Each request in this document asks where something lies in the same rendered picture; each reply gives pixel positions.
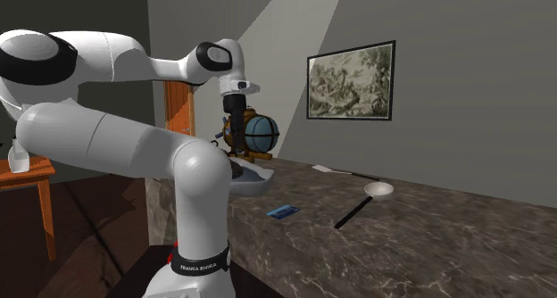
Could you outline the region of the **black framed landscape picture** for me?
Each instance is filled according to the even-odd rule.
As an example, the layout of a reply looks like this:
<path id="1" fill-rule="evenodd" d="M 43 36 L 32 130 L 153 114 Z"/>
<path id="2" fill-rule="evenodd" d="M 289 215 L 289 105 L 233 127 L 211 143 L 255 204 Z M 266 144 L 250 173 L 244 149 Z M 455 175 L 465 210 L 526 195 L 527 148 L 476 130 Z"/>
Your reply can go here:
<path id="1" fill-rule="evenodd" d="M 306 118 L 391 120 L 395 50 L 389 40 L 308 57 Z"/>

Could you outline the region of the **grey shallow bowl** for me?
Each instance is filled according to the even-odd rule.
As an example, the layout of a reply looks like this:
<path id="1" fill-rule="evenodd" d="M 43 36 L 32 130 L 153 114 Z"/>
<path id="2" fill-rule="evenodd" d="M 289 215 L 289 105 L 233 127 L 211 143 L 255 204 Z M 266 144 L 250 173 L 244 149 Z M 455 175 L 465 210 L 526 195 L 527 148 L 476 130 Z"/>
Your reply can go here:
<path id="1" fill-rule="evenodd" d="M 243 197 L 255 197 L 265 195 L 274 178 L 274 171 L 262 168 L 249 161 L 229 157 L 233 170 L 233 178 L 230 183 L 230 193 Z"/>

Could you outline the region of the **white vase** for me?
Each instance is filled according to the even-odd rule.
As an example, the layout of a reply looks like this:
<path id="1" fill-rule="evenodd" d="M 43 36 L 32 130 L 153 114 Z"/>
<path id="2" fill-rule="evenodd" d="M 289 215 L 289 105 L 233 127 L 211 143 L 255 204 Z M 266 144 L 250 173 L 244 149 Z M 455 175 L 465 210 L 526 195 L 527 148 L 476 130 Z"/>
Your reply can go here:
<path id="1" fill-rule="evenodd" d="M 28 151 L 20 144 L 17 138 L 12 140 L 12 147 L 8 153 L 9 168 L 12 173 L 24 173 L 29 171 L 30 160 Z"/>

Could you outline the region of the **blue card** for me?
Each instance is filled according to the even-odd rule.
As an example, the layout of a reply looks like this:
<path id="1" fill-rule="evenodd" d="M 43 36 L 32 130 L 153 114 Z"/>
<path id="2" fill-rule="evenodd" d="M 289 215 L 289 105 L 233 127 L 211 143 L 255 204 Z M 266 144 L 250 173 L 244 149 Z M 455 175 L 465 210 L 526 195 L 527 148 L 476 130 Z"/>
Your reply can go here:
<path id="1" fill-rule="evenodd" d="M 271 216 L 274 219 L 284 219 L 292 214 L 297 213 L 298 211 L 300 211 L 299 208 L 293 206 L 293 205 L 283 205 L 281 207 L 278 207 L 277 209 L 274 209 L 272 211 L 268 211 L 267 215 Z"/>

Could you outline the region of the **orange wooden side table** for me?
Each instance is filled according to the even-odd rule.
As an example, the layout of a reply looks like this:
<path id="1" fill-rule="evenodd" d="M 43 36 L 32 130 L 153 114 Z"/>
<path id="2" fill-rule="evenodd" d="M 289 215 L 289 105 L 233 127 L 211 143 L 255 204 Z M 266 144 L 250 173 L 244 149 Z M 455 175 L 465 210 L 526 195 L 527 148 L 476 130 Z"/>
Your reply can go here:
<path id="1" fill-rule="evenodd" d="M 55 174 L 55 169 L 50 160 L 45 156 L 31 157 L 29 161 L 29 171 L 12 173 L 8 161 L 0 160 L 0 190 L 25 186 L 35 186 L 37 188 L 43 228 L 46 235 L 48 259 L 55 261 L 56 248 L 49 178 Z"/>

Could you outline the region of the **orange wooden door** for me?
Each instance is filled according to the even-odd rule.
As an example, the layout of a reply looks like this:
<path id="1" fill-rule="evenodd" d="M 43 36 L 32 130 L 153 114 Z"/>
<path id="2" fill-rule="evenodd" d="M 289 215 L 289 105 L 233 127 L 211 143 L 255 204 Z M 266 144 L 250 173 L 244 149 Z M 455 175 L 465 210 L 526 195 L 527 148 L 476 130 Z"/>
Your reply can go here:
<path id="1" fill-rule="evenodd" d="M 178 81 L 164 81 L 165 128 L 189 136 L 195 135 L 193 88 Z"/>

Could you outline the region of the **brass and blue globe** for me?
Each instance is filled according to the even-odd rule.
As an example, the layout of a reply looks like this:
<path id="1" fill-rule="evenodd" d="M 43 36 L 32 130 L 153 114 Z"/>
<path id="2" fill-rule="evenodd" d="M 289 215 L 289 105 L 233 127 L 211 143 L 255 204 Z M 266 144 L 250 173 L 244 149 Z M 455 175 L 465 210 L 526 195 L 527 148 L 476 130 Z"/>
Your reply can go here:
<path id="1" fill-rule="evenodd" d="M 279 140 L 279 128 L 271 117 L 261 115 L 252 107 L 247 107 L 244 112 L 244 143 L 235 153 L 231 151 L 232 136 L 230 134 L 230 117 L 223 118 L 222 131 L 215 135 L 213 142 L 219 145 L 218 139 L 222 138 L 230 147 L 227 152 L 229 157 L 237 157 L 249 162 L 256 159 L 269 161 L 273 158 L 270 151 Z"/>

